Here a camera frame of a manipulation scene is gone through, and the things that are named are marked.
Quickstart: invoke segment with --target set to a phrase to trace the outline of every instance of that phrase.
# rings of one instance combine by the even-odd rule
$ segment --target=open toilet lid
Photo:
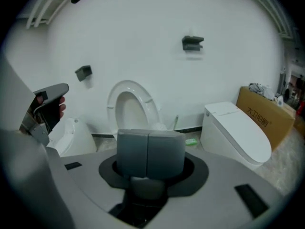
[[[155,123],[160,122],[159,112],[155,105],[155,102],[151,95],[146,91],[144,87],[134,81],[124,80],[118,82],[111,90],[108,96],[107,101],[107,115],[108,115],[108,122],[111,133],[115,138],[117,138],[118,132],[118,123],[117,123],[117,115],[116,115],[116,107],[119,104],[118,98],[121,94],[130,93],[137,99],[138,104],[141,105],[143,109],[144,116],[147,119],[147,127],[151,128]],[[139,129],[137,125],[132,126],[132,128],[127,129]]]
[[[206,109],[223,127],[222,132],[235,149],[250,163],[264,163],[271,156],[270,142],[262,129],[232,103],[221,103]]]

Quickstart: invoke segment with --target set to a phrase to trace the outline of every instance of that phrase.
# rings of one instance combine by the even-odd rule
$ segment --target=toilet seat
[[[118,129],[150,129],[160,122],[153,98],[140,84],[130,80],[117,83],[110,91],[107,115],[115,138]]]

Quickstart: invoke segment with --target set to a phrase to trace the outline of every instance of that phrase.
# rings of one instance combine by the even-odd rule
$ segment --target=smart toilet
[[[57,150],[60,157],[95,153],[97,148],[87,125],[80,119],[68,118],[65,122],[64,136],[49,147]]]
[[[252,170],[271,156],[265,133],[230,102],[205,106],[200,142],[205,151],[235,159]]]
[[[121,81],[111,90],[107,102],[110,131],[117,138],[118,129],[152,129],[160,123],[153,98],[137,82]]]

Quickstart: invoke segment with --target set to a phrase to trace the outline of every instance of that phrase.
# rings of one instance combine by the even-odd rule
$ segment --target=small green object
[[[192,146],[198,144],[197,140],[195,138],[186,139],[185,145]]]

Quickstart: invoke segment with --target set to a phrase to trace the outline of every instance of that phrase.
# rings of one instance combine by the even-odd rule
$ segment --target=cardboard box
[[[250,92],[247,86],[241,87],[236,106],[263,130],[272,151],[289,134],[295,122],[295,111],[291,107],[279,107],[275,102]]]

